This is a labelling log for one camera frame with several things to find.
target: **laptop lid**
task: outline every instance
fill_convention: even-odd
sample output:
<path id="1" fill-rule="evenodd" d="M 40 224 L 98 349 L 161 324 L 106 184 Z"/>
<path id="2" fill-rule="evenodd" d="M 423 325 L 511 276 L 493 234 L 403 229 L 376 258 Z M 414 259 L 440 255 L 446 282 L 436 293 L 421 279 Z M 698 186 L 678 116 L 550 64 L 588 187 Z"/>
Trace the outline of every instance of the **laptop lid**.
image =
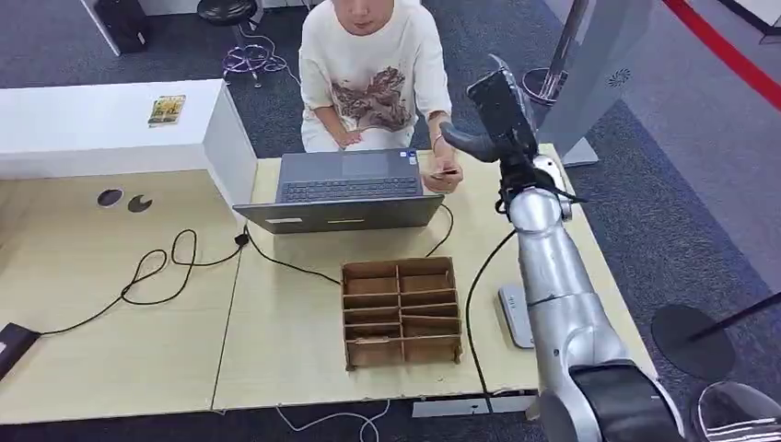
<path id="1" fill-rule="evenodd" d="M 234 210 L 273 234 L 425 227 L 442 195 L 291 204 L 235 205 Z"/>

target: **metal pole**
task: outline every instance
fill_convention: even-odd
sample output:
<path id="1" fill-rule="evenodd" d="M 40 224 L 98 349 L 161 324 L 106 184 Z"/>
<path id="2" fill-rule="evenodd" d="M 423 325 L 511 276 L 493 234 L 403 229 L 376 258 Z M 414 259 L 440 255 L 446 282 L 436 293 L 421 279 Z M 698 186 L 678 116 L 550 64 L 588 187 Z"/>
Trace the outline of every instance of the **metal pole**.
<path id="1" fill-rule="evenodd" d="M 570 46 L 572 46 L 572 41 L 575 40 L 577 30 L 580 29 L 580 23 L 583 22 L 583 16 L 586 14 L 588 5 L 589 0 L 575 0 L 572 3 L 569 15 L 566 17 L 564 31 L 562 31 L 561 39 L 559 39 L 556 52 L 554 52 L 554 58 L 551 61 L 551 67 L 548 68 L 548 75 L 545 76 L 545 81 L 542 83 L 541 96 L 550 99 L 556 91 L 559 82 L 561 82 L 567 53 Z"/>
<path id="2" fill-rule="evenodd" d="M 775 295 L 768 297 L 767 299 L 764 299 L 753 306 L 746 308 L 744 310 L 739 311 L 738 313 L 735 313 L 734 315 L 725 318 L 723 320 L 720 320 L 719 322 L 713 324 L 712 326 L 702 330 L 698 331 L 697 333 L 689 336 L 684 337 L 686 341 L 688 342 L 694 342 L 699 341 L 703 338 L 706 338 L 710 336 L 713 333 L 721 332 L 723 330 L 726 330 L 727 328 L 737 324 L 738 322 L 745 320 L 746 318 L 759 313 L 760 311 L 763 311 L 767 308 L 770 308 L 776 304 L 781 303 L 781 293 L 776 293 Z"/>
<path id="3" fill-rule="evenodd" d="M 564 70 L 566 56 L 580 29 L 588 5 L 589 0 L 575 0 L 572 3 L 550 67 L 532 69 L 524 76 L 523 87 L 534 101 L 547 106 L 552 106 L 556 102 L 558 92 L 566 81 Z"/>

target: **black cable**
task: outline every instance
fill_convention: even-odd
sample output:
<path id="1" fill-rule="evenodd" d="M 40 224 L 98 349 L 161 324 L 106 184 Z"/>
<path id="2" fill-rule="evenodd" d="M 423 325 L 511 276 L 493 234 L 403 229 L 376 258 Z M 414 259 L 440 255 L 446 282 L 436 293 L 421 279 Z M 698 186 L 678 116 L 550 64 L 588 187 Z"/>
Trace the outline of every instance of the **black cable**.
<path id="1" fill-rule="evenodd" d="M 561 195 L 566 199 L 568 199 L 569 201 L 571 201 L 573 204 L 585 204 L 589 202 L 589 200 L 587 200 L 586 198 L 581 198 L 579 196 L 573 195 L 572 193 L 564 192 L 555 186 L 544 186 L 544 187 L 537 186 L 537 187 L 543 189 L 544 191 L 553 193 L 554 195 Z"/>
<path id="2" fill-rule="evenodd" d="M 437 245 L 434 246 L 434 248 L 425 255 L 427 258 L 433 255 L 434 252 L 437 251 L 437 249 L 439 249 L 439 247 L 442 246 L 442 244 L 445 244 L 445 241 L 447 241 L 448 238 L 450 238 L 450 234 L 453 233 L 453 226 L 455 226 L 456 224 L 456 217 L 453 215 L 453 212 L 450 210 L 450 208 L 444 204 L 442 204 L 441 206 L 444 207 L 445 210 L 447 210 L 448 214 L 450 215 L 450 227 L 448 227 L 448 233 L 445 234 L 445 237 L 441 241 L 439 241 L 439 243 L 437 243 Z"/>
<path id="3" fill-rule="evenodd" d="M 478 378 L 480 378 L 480 386 L 483 388 L 485 405 L 488 406 L 488 412 L 491 414 L 494 413 L 494 406 L 491 404 L 491 393 L 488 392 L 488 387 L 485 385 L 485 376 L 483 375 L 483 369 L 480 367 L 480 360 L 477 357 L 477 350 L 475 350 L 474 348 L 474 340 L 472 339 L 472 322 L 470 320 L 472 295 L 474 294 L 474 288 L 477 287 L 477 283 L 480 282 L 480 277 L 483 276 L 483 272 L 485 272 L 485 269 L 488 268 L 488 264 L 491 263 L 491 260 L 496 256 L 496 254 L 500 250 L 502 250 L 503 247 L 505 247 L 505 244 L 507 244 L 507 242 L 510 241 L 510 239 L 514 237 L 515 234 L 516 234 L 515 230 L 507 234 L 507 236 L 504 239 L 502 239 L 499 245 L 496 246 L 494 251 L 492 251 L 491 254 L 488 255 L 488 258 L 486 258 L 485 262 L 483 262 L 483 266 L 480 267 L 480 270 L 474 276 L 474 279 L 472 280 L 472 286 L 469 288 L 469 295 L 466 296 L 466 336 L 467 339 L 469 339 L 469 348 L 470 350 L 472 350 L 472 360 L 474 361 L 474 367 L 477 369 Z"/>
<path id="4" fill-rule="evenodd" d="M 191 260 L 189 262 L 179 262 L 179 261 L 176 260 L 176 246 L 179 243 L 179 240 L 180 240 L 181 236 L 184 235 L 185 233 L 192 233 L 192 257 L 191 257 Z M 61 333 L 66 333 L 66 332 L 69 332 L 71 330 L 77 329 L 77 328 L 81 327 L 82 325 L 85 325 L 85 324 L 87 324 L 87 323 L 89 323 L 89 322 L 91 322 L 93 320 L 96 320 L 101 315 L 103 315 L 103 313 L 109 311 L 110 308 L 112 308 L 115 305 L 117 305 L 117 303 L 119 303 L 120 301 L 124 301 L 124 302 L 126 302 L 128 304 L 132 304 L 134 306 L 156 306 L 156 305 L 159 305 L 159 304 L 164 304 L 166 302 L 169 302 L 169 301 L 175 299 L 176 297 L 178 297 L 179 295 L 181 295 L 181 293 L 184 291 L 185 287 L 187 287 L 187 283 L 190 282 L 190 275 L 192 273 L 192 268 L 193 267 L 209 267 L 209 266 L 221 264 L 223 262 L 227 262 L 227 261 L 233 259 L 234 257 L 236 257 L 241 252 L 241 250 L 244 248 L 244 246 L 246 246 L 248 244 L 248 239 L 244 235 L 239 235 L 239 236 L 235 237 L 234 241 L 236 242 L 236 245 L 238 246 L 238 248 L 236 249 L 236 251 L 231 253 L 230 256 L 228 256 L 226 258 L 223 258 L 222 260 L 215 261 L 215 262 L 198 263 L 198 262 L 195 262 L 195 255 L 196 255 L 196 252 L 198 250 L 198 234 L 194 230 L 192 230 L 190 228 L 186 228 L 186 229 L 182 230 L 181 232 L 179 232 L 177 234 L 177 236 L 173 240 L 173 244 L 171 244 L 171 250 L 170 250 L 171 262 L 173 262 L 174 264 L 177 264 L 177 265 L 185 265 L 185 266 L 187 266 L 187 273 L 184 276 L 184 281 L 181 283 L 181 286 L 180 286 L 179 290 L 177 290 L 176 293 L 174 293 L 172 296 L 166 297 L 165 299 L 160 299 L 158 301 L 149 301 L 149 302 L 133 301 L 132 299 L 127 297 L 127 294 L 130 292 L 130 290 L 134 286 L 136 286 L 139 283 L 141 283 L 142 281 L 144 281 L 144 280 L 146 280 L 148 278 L 151 278 L 152 276 L 162 272 L 163 269 L 166 267 L 166 264 L 168 263 L 168 260 L 169 260 L 169 255 L 163 249 L 154 249 L 154 250 L 148 251 L 141 258 L 141 260 L 135 266 L 135 272 L 133 273 L 133 279 L 130 281 L 130 283 L 128 283 L 128 285 L 126 285 L 125 287 L 122 288 L 122 291 L 120 292 L 120 295 L 116 299 L 114 299 L 108 306 L 106 306 L 103 310 L 101 310 L 98 313 L 92 315 L 91 317 L 87 318 L 86 320 L 82 320 L 81 322 L 79 322 L 79 323 L 77 323 L 75 325 L 72 325 L 70 327 L 67 327 L 67 328 L 64 328 L 64 329 L 59 329 L 59 330 L 53 330 L 53 331 L 45 331 L 45 332 L 41 333 L 41 336 L 49 336 L 49 335 L 53 335 L 53 334 L 61 334 Z M 153 270 L 152 272 L 147 273 L 144 276 L 139 277 L 139 274 L 141 273 L 141 268 L 144 266 L 144 262 L 146 262 L 146 260 L 149 257 L 151 257 L 152 255 L 155 255 L 155 254 L 162 255 L 163 262 L 155 270 Z"/>
<path id="5" fill-rule="evenodd" d="M 263 256 L 266 260 L 268 260 L 270 262 L 273 262 L 274 264 L 279 264 L 279 265 L 282 265 L 284 267 L 287 267 L 288 269 L 298 270 L 299 272 L 302 272 L 302 273 L 311 274 L 311 275 L 314 275 L 314 276 L 319 276 L 320 278 L 327 279 L 328 281 L 331 281 L 332 283 L 334 283 L 336 285 L 342 285 L 342 283 L 340 283 L 339 281 L 331 278 L 329 275 L 327 275 L 325 273 L 320 273 L 320 272 L 315 272 L 315 271 L 312 271 L 312 270 L 302 269 L 301 267 L 296 267 L 293 264 L 288 264 L 287 262 L 281 262 L 281 261 L 275 260 L 274 258 L 266 255 L 265 253 L 263 253 L 263 250 L 261 250 L 261 248 L 258 247 L 258 245 L 255 243 L 255 240 L 252 238 L 252 235 L 250 235 L 250 229 L 248 227 L 246 227 L 246 226 L 244 227 L 244 235 L 246 235 L 247 238 L 250 240 L 250 243 L 252 244 L 252 247 L 254 247 L 258 251 L 258 253 L 260 253 L 261 256 Z"/>

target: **woman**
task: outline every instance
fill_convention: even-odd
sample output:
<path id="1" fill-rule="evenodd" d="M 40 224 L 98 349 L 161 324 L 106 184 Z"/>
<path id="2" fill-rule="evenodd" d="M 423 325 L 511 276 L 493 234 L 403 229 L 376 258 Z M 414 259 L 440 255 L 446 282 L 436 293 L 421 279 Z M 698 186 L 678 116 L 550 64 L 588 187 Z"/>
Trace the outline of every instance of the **woman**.
<path id="1" fill-rule="evenodd" d="M 419 0 L 324 1 L 304 23 L 299 66 L 307 152 L 407 148 L 420 111 L 434 151 L 424 184 L 453 192 L 463 180 L 439 131 L 450 118 L 448 76 Z"/>

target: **book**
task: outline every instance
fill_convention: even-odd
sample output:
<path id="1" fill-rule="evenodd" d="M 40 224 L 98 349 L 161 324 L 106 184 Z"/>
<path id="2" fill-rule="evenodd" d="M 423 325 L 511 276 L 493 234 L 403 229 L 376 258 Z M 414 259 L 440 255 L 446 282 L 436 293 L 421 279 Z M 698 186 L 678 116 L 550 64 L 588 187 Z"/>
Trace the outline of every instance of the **book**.
<path id="1" fill-rule="evenodd" d="M 184 107 L 184 95 L 164 96 L 155 100 L 152 115 L 149 117 L 149 127 L 176 124 Z"/>

